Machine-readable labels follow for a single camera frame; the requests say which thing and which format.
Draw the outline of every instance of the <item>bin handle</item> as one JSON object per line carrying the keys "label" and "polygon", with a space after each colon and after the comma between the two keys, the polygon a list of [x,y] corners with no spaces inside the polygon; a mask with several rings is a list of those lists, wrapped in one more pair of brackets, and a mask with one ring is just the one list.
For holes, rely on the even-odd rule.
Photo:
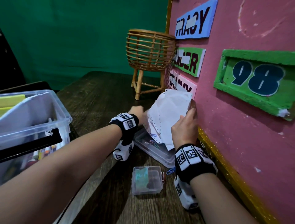
{"label": "bin handle", "polygon": [[51,133],[49,136],[0,150],[0,163],[62,142],[58,128],[52,129]]}

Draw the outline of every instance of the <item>wicker basket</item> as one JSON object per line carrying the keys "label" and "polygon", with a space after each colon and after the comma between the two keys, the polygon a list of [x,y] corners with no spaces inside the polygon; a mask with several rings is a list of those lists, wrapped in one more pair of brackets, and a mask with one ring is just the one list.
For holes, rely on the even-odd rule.
{"label": "wicker basket", "polygon": [[174,36],[149,30],[129,30],[126,52],[132,68],[162,71],[172,62],[176,50]]}

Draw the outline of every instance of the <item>wooden leg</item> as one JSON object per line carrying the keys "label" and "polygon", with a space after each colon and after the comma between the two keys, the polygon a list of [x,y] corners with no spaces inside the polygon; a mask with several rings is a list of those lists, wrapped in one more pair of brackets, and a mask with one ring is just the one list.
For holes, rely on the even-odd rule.
{"label": "wooden leg", "polygon": [[143,70],[139,70],[139,75],[138,75],[138,80],[137,80],[137,88],[136,88],[136,95],[135,95],[136,100],[139,100],[142,77],[143,77]]}
{"label": "wooden leg", "polygon": [[137,77],[137,69],[134,69],[134,72],[133,72],[133,78],[132,78],[132,82],[131,82],[131,87],[133,87],[133,82],[136,81],[136,77]]}
{"label": "wooden leg", "polygon": [[165,70],[164,71],[161,71],[161,89],[162,89],[162,92],[165,91]]}

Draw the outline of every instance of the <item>hand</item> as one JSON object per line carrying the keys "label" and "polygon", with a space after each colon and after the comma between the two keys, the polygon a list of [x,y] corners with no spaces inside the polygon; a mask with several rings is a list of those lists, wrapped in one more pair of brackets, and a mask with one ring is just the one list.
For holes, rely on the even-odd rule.
{"label": "hand", "polygon": [[130,111],[128,113],[134,114],[138,118],[138,126],[142,125],[143,119],[144,119],[144,112],[142,106],[136,106],[131,107]]}
{"label": "hand", "polygon": [[196,108],[191,108],[185,117],[181,115],[179,121],[171,127],[171,132],[176,150],[184,144],[195,144],[198,138]]}

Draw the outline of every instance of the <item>gold border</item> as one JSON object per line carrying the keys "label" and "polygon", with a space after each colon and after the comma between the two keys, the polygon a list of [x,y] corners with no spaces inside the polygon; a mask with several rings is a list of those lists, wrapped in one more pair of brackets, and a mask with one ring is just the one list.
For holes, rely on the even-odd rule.
{"label": "gold border", "polygon": [[172,9],[172,1],[173,1],[173,0],[168,0],[165,33],[169,33],[169,28],[170,28],[170,18],[171,18],[171,9]]}
{"label": "gold border", "polygon": [[260,199],[252,192],[250,187],[242,180],[237,171],[222,156],[216,146],[211,142],[209,137],[199,127],[199,140],[204,144],[207,152],[215,157],[216,166],[223,173],[227,181],[235,189],[239,197],[242,199],[246,207],[252,215],[260,222],[267,224],[277,224],[278,220],[270,213]]}

